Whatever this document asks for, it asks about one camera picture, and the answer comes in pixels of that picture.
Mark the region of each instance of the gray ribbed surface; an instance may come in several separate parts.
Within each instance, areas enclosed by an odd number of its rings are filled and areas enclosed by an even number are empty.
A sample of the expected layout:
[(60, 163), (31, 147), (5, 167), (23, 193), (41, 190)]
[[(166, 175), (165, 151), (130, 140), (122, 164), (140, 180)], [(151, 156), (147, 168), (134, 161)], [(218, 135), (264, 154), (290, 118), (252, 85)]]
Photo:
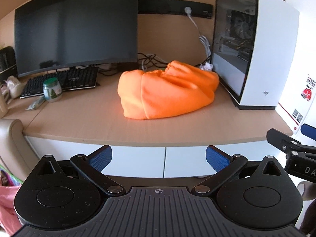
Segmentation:
[(206, 197), (191, 195), (186, 188), (133, 187), (122, 197), (109, 198), (90, 221), (62, 231), (43, 231), (25, 226), (23, 237), (303, 237), (295, 227), (255, 231), (224, 218)]

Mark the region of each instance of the orange sweatshirt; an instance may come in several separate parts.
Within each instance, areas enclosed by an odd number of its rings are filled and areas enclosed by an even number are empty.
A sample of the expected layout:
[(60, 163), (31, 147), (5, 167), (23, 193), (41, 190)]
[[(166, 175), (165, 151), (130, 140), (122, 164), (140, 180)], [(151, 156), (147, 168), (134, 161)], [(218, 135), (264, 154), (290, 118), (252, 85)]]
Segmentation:
[(118, 83), (118, 94), (125, 117), (159, 119), (195, 111), (212, 103), (218, 84), (215, 72), (172, 61), (165, 71), (124, 72)]

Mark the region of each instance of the black keyboard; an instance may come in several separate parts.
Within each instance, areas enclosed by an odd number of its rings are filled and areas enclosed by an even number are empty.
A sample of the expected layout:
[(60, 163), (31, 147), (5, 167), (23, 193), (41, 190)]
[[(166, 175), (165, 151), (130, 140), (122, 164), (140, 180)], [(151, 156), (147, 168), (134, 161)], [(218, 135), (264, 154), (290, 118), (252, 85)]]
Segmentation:
[(98, 70), (98, 67), (70, 68), (31, 78), (26, 83), (20, 98), (43, 95), (43, 82), (52, 77), (57, 77), (63, 91), (94, 88)]

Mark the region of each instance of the computer monitor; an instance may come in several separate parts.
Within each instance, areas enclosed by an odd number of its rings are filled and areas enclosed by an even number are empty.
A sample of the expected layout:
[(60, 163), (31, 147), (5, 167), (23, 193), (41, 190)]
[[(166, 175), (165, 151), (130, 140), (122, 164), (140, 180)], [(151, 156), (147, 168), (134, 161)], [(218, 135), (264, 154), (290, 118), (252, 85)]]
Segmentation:
[(15, 10), (18, 76), (137, 61), (138, 0), (31, 0)]

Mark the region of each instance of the crosshair marking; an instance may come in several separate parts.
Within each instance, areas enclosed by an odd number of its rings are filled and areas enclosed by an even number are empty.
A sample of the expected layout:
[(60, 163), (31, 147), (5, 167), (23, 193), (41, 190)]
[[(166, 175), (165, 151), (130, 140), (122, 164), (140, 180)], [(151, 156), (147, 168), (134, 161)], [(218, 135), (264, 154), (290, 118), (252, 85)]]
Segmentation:
[(161, 193), (163, 193), (164, 191), (162, 190), (162, 189), (157, 189), (157, 190), (155, 190), (155, 193), (157, 193), (157, 194), (161, 194)]

